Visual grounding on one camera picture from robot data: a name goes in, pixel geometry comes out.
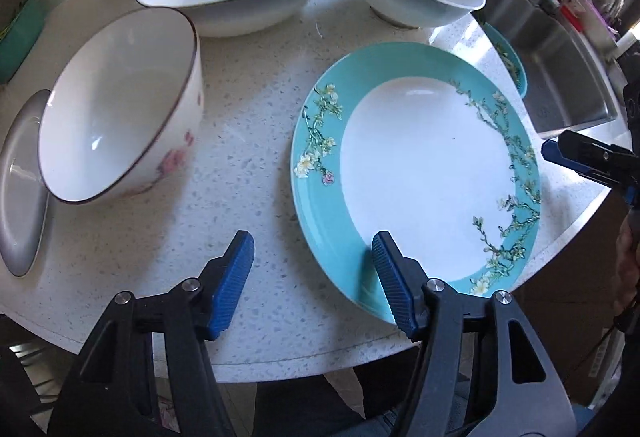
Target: gray plate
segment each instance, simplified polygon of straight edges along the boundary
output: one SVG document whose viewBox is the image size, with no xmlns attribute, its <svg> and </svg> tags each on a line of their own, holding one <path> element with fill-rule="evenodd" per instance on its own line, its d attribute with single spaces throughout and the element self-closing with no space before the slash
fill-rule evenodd
<svg viewBox="0 0 640 437">
<path fill-rule="evenodd" d="M 24 276 L 38 252 L 49 192 L 38 166 L 38 132 L 48 90 L 29 98 L 0 150 L 0 255 L 15 276 Z"/>
</svg>

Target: cardboard box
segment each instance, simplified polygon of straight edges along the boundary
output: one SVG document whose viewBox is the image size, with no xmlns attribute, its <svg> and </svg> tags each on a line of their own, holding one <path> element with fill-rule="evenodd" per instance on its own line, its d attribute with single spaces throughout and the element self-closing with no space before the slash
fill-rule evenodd
<svg viewBox="0 0 640 437">
<path fill-rule="evenodd" d="M 569 397 L 583 406 L 591 404 L 616 354 L 610 338 L 572 372 L 612 325 L 610 281 L 626 212 L 623 200 L 609 194 L 580 233 L 516 294 L 560 377 L 566 378 Z"/>
</svg>

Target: screw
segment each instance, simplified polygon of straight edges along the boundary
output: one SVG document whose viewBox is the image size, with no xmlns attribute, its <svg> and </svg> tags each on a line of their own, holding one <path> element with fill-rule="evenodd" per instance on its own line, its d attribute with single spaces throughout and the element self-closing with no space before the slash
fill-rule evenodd
<svg viewBox="0 0 640 437">
<path fill-rule="evenodd" d="M 633 99 L 629 99 L 626 102 L 626 117 L 629 119 L 636 117 L 636 103 Z"/>
<path fill-rule="evenodd" d="M 197 291 L 200 288 L 200 280 L 197 278 L 187 278 L 184 282 L 182 282 L 182 289 L 187 292 Z"/>
<path fill-rule="evenodd" d="M 119 292 L 113 298 L 114 302 L 116 302 L 118 305 L 124 305 L 125 303 L 129 303 L 130 299 L 131 299 L 131 294 L 127 291 Z"/>
<path fill-rule="evenodd" d="M 496 291 L 494 293 L 494 297 L 495 299 L 498 300 L 498 302 L 507 305 L 509 303 L 511 303 L 511 293 L 507 292 L 507 291 Z"/>
<path fill-rule="evenodd" d="M 427 282 L 427 289 L 433 292 L 440 292 L 444 289 L 444 282 L 440 278 L 431 278 Z"/>
</svg>

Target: round table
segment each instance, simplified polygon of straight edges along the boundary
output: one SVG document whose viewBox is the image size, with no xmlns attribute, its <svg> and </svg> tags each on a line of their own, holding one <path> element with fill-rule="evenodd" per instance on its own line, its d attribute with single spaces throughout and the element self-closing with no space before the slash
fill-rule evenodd
<svg viewBox="0 0 640 437">
<path fill-rule="evenodd" d="M 111 7 L 96 11 L 91 1 Z M 75 5 L 73 20 L 84 36 L 137 7 L 134 0 L 65 5 L 66 17 L 53 9 L 47 27 L 69 20 Z M 86 40 L 81 36 L 69 30 L 55 43 L 43 32 L 32 56 L 48 49 L 55 70 L 27 74 L 33 64 L 26 62 L 0 96 L 0 135 L 36 86 L 52 85 L 53 73 Z M 327 280 L 298 225 L 289 176 L 293 128 L 318 77 L 348 52 L 400 40 L 429 42 L 477 67 L 512 102 L 539 148 L 513 81 L 471 16 L 436 30 L 405 30 L 376 17 L 364 0 L 311 0 L 299 16 L 269 30 L 203 38 L 206 109 L 188 165 L 136 197 L 83 206 L 52 200 L 31 271 L 18 279 L 0 266 L 0 310 L 77 353 L 115 293 L 168 291 L 197 276 L 236 230 L 246 229 L 255 238 L 253 268 L 231 326 L 207 345 L 217 380 L 300 377 L 409 347 L 395 326 Z M 156 373 L 166 375 L 162 337 L 154 338 L 154 360 Z"/>
</svg>

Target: plate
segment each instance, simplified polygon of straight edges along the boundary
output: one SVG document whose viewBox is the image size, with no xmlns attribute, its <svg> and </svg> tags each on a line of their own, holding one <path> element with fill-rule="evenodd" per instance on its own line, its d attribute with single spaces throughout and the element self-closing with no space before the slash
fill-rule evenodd
<svg viewBox="0 0 640 437">
<path fill-rule="evenodd" d="M 508 100 L 453 54 L 411 42 L 348 54 L 318 80 L 294 132 L 302 231 L 334 285 L 393 322 L 370 260 L 388 230 L 456 290 L 510 289 L 540 219 L 535 153 Z"/>
<path fill-rule="evenodd" d="M 40 247 L 49 191 L 38 166 L 38 133 L 50 92 L 22 106 L 0 149 L 0 255 L 14 276 L 30 270 Z"/>
</svg>

